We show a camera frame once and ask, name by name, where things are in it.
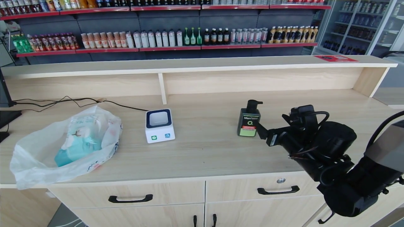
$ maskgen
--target white plastic bag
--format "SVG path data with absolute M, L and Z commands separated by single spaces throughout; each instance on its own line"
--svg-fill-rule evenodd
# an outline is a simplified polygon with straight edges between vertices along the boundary
M 31 188 L 36 184 L 50 185 L 72 180 L 91 172 L 114 155 L 122 133 L 121 119 L 98 106 L 88 108 L 75 116 L 84 114 L 103 114 L 108 119 L 108 128 L 101 143 L 102 149 L 57 167 L 54 158 L 66 140 L 71 118 L 33 132 L 16 143 L 10 162 L 10 170 L 15 176 L 19 190 Z

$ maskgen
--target monitor stand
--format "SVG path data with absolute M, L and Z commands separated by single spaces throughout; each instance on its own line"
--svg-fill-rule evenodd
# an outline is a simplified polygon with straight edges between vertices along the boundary
M 19 116 L 21 116 L 21 111 L 0 111 L 0 128 L 3 128 Z M 8 132 L 0 132 L 0 143 L 9 135 Z

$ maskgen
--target wooden counter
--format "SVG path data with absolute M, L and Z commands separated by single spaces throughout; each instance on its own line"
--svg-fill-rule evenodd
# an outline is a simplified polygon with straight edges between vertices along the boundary
M 11 72 L 22 68 L 10 69 L 6 83 L 14 100 L 57 99 L 69 95 L 103 97 L 148 110 L 171 109 L 176 139 L 147 144 L 145 112 L 112 103 L 99 104 L 122 119 L 124 131 L 115 155 L 96 170 L 72 181 L 35 186 L 48 188 L 91 227 L 110 226 L 122 220 L 123 226 L 131 227 L 134 223 L 192 226 L 192 218 L 188 217 L 193 215 L 198 215 L 197 227 L 202 227 L 204 222 L 212 226 L 213 213 L 218 215 L 218 227 L 267 226 L 260 224 L 265 223 L 264 219 L 271 220 L 272 225 L 268 226 L 315 226 L 317 219 L 326 218 L 327 208 L 315 189 L 317 183 L 295 161 L 288 159 L 281 146 L 268 147 L 258 136 L 237 136 L 240 108 L 245 108 L 249 99 L 263 101 L 259 105 L 260 122 L 267 128 L 286 126 L 281 115 L 293 107 L 312 104 L 316 111 L 328 111 L 330 121 L 346 124 L 357 133 L 358 138 L 347 151 L 357 163 L 374 130 L 398 111 L 369 98 L 388 69 L 396 64 L 372 56 L 353 58 L 359 62 L 326 63 L 313 56 L 292 56 L 199 59 L 202 63 L 198 65 L 196 59 L 184 59 L 185 65 L 180 67 L 178 60 L 139 61 L 132 64 L 137 69 L 129 69 L 127 62 L 108 62 L 101 71 L 84 69 L 81 63 L 67 67 L 67 63 L 59 68 L 69 68 L 65 73 L 56 72 L 59 64 L 52 64 L 43 65 L 44 74 L 37 66 L 29 73 L 15 75 Z M 260 60 L 250 64 L 250 59 Z M 107 69 L 117 66 L 115 63 L 121 69 Z M 32 107 L 16 105 L 8 109 Z M 11 136 L 0 144 L 0 187 L 16 188 L 9 163 L 19 139 L 82 110 L 66 102 L 41 113 L 24 111 L 11 122 Z M 286 178 L 286 183 L 277 184 L 279 178 Z M 257 194 L 257 187 L 285 191 L 294 184 L 301 188 L 297 194 L 272 197 Z M 404 189 L 396 188 L 392 190 L 394 194 L 401 195 Z M 154 197 L 146 204 L 121 205 L 107 201 L 110 195 L 141 199 L 149 192 Z M 325 226 L 350 226 L 351 223 L 367 226 L 402 203 L 402 196 L 384 196 L 373 206 L 376 209 L 381 205 L 382 210 L 369 209 L 367 214 L 362 214 L 371 219 L 340 217 Z M 299 212 L 303 204 L 308 204 L 307 209 Z M 242 211 L 246 212 L 245 216 L 240 220 L 234 218 Z M 159 218 L 145 218 L 152 213 Z M 283 214 L 296 216 L 289 219 Z

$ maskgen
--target cabinet door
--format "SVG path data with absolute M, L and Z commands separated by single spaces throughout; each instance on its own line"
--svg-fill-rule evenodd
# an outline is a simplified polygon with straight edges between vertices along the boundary
M 203 227 L 204 204 L 72 209 L 89 227 Z
M 324 224 L 318 220 L 325 221 L 330 215 L 330 208 L 324 204 L 315 215 L 310 218 L 303 227 L 368 227 L 388 215 L 391 211 L 404 203 L 404 187 L 391 187 L 387 195 L 380 194 L 377 202 L 366 211 L 356 217 L 343 217 L 335 214 Z
M 206 204 L 206 227 L 300 227 L 324 203 L 322 196 Z

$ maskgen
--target black pump dispenser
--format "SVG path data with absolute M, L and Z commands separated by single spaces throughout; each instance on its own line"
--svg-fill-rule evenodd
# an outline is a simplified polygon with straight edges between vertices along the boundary
M 247 108 L 242 108 L 240 118 L 238 119 L 237 135 L 242 137 L 254 137 L 257 133 L 257 123 L 261 118 L 261 114 L 257 109 L 258 104 L 263 102 L 250 99 Z

